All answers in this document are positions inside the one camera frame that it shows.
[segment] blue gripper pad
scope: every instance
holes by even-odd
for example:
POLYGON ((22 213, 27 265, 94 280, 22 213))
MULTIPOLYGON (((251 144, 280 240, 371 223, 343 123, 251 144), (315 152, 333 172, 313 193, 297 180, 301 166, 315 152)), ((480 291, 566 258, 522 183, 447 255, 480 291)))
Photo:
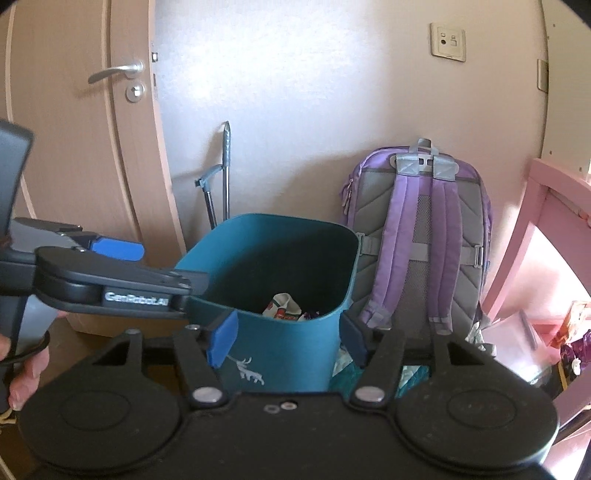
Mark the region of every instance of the blue gripper pad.
POLYGON ((212 368, 222 366, 238 336, 238 312, 227 310, 220 317, 213 322, 217 326, 211 325, 214 329, 210 332, 207 349, 207 363, 212 368))
POLYGON ((339 333, 341 342, 343 342, 355 365, 361 368, 365 367, 368 363, 369 352, 365 346, 363 332, 360 326, 346 312, 340 314, 339 333))
POLYGON ((106 257, 137 262, 144 256, 144 246, 134 242, 125 242, 115 238, 101 236, 92 243, 93 252, 106 257))

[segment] backpack shoulder strap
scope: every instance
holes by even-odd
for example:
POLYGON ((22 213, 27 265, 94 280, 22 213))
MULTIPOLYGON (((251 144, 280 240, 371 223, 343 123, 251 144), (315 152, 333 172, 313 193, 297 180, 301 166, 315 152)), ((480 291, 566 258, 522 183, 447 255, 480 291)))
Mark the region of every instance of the backpack shoulder strap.
MULTIPOLYGON (((423 145, 411 147, 408 154, 403 154, 404 158, 401 158, 400 162, 398 155, 395 156, 397 176, 388 205, 382 241, 379 244, 374 287, 359 315, 360 320, 371 328, 385 326, 391 321, 406 280, 413 248, 413 231, 417 221, 420 185, 419 146, 423 145)), ((369 249, 375 250, 376 247, 376 242, 368 245, 369 249)))
POLYGON ((462 212, 456 183, 458 169, 453 158, 433 155, 427 312, 438 332, 453 331, 452 301, 462 256, 462 212))

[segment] teal trash bin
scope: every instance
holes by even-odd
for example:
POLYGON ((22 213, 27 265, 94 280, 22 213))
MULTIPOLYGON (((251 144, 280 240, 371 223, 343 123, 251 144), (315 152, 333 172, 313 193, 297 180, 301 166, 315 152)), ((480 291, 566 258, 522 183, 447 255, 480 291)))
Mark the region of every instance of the teal trash bin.
POLYGON ((177 268, 210 275, 207 292, 187 306, 191 321, 206 325, 228 307, 238 310, 238 338, 218 370, 226 389, 327 390, 358 249, 357 236, 342 225, 261 213, 221 223, 191 249, 177 268), (263 317, 278 293, 320 316, 263 317))

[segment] backpack zipper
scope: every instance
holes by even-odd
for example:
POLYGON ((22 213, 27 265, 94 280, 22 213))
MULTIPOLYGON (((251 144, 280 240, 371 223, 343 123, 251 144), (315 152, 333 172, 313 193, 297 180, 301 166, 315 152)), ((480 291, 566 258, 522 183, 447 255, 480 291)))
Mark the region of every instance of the backpack zipper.
POLYGON ((347 195, 343 195, 345 199, 343 200, 343 211, 345 215, 349 214, 349 205, 351 204, 351 197, 353 195, 353 179, 349 179, 349 184, 345 187, 345 192, 347 195))

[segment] fingernail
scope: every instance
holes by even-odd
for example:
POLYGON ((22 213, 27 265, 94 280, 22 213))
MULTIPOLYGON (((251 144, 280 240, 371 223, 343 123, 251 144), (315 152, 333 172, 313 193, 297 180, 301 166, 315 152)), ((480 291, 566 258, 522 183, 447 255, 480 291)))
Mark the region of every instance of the fingernail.
POLYGON ((14 411, 21 411, 22 410, 22 403, 19 402, 11 402, 11 406, 10 408, 12 408, 14 411))
POLYGON ((12 392, 12 395, 10 395, 10 401, 8 402, 10 404, 10 407, 15 410, 15 411, 20 411, 22 409, 22 405, 23 405, 23 394, 22 392, 20 392, 19 390, 15 390, 12 392))

